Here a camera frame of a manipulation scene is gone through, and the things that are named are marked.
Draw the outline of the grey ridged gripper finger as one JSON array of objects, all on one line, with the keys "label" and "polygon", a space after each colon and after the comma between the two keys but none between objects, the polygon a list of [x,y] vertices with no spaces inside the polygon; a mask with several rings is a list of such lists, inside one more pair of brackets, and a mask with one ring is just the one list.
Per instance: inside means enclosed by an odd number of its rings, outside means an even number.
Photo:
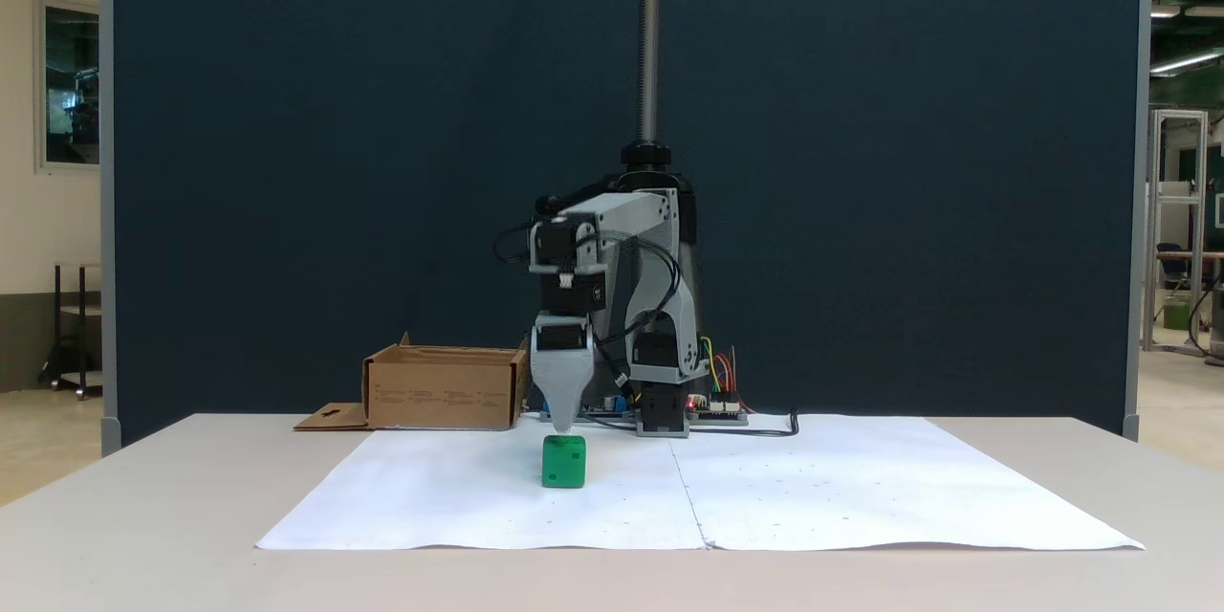
[{"label": "grey ridged gripper finger", "polygon": [[532,381],[548,406],[554,435],[570,433],[594,375],[592,353],[532,353]]}]

